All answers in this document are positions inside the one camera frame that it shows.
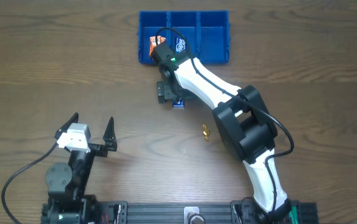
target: black cable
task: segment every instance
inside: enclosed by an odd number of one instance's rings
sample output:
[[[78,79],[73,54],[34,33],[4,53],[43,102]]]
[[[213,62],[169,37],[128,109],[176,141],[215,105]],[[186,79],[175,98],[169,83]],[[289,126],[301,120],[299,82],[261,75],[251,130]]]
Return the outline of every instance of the black cable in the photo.
[[[159,36],[159,33],[162,31],[162,30],[171,30],[173,32],[175,32],[177,35],[180,36],[180,38],[184,39],[185,40],[185,44],[186,44],[186,47],[188,48],[188,51],[190,53],[192,53],[191,51],[191,47],[189,46],[189,43],[188,41],[186,40],[186,38],[184,37],[184,35],[182,35],[182,33],[180,33],[178,30],[174,29],[174,28],[170,28],[170,27],[162,27],[161,29],[159,29],[156,33],[156,45],[158,45],[158,36]],[[258,111],[260,113],[262,113],[264,116],[266,116],[269,120],[273,121],[284,133],[285,135],[288,137],[289,139],[289,142],[290,142],[290,148],[289,150],[285,151],[285,152],[280,152],[280,153],[277,153],[277,154],[274,154],[274,155],[271,155],[271,156],[267,156],[265,158],[265,167],[267,168],[267,171],[270,175],[270,178],[271,178],[271,182],[272,182],[272,187],[274,189],[274,202],[272,204],[272,217],[274,216],[274,212],[275,212],[275,207],[277,205],[277,186],[275,184],[275,180],[274,180],[274,177],[272,175],[272,172],[271,172],[271,169],[270,169],[270,166],[268,164],[268,160],[271,159],[271,158],[276,158],[276,157],[281,157],[281,156],[286,156],[287,154],[290,154],[291,152],[293,152],[294,148],[295,148],[295,143],[293,141],[293,138],[292,138],[292,135],[290,135],[288,129],[286,129],[286,127],[281,123],[279,122],[277,119],[275,119],[273,116],[271,116],[270,114],[267,114],[266,112],[258,109],[257,107],[255,107],[252,103],[249,103],[248,101],[245,101],[243,100],[242,98],[238,97],[238,96],[235,96],[231,93],[229,93],[228,91],[226,91],[225,89],[219,87],[218,85],[216,85],[215,83],[213,83],[212,81],[210,81],[208,78],[206,78],[199,70],[198,68],[196,68],[195,66],[195,62],[193,60],[193,57],[190,57],[191,59],[191,63],[192,63],[192,66],[193,66],[193,69],[195,70],[195,72],[200,76],[202,77],[205,81],[207,81],[208,83],[210,83],[212,86],[214,86],[216,89],[222,91],[223,94],[227,94],[228,96],[232,97],[232,98],[235,98],[237,100],[239,100],[244,106],[248,106],[250,109],[252,110],[255,110],[255,111]]]
[[[45,159],[49,154],[51,154],[51,152],[55,149],[55,147],[58,144],[55,142],[54,145],[51,147],[51,149],[49,149],[49,151],[43,155],[42,157],[40,157],[39,159],[31,162],[30,164],[26,165],[25,167],[23,167],[22,169],[16,171],[16,173],[14,173],[5,183],[4,187],[2,188],[2,192],[1,192],[1,201],[2,201],[2,206],[5,209],[5,212],[9,215],[9,217],[11,218],[11,220],[16,223],[16,224],[22,224],[21,222],[19,222],[14,215],[12,215],[11,211],[9,211],[8,206],[6,205],[6,201],[5,201],[5,192],[6,189],[8,187],[8,185],[11,183],[11,181],[17,176],[19,175],[21,172],[27,170],[28,168],[32,167],[33,165],[35,165],[36,163],[40,162],[41,160]]]

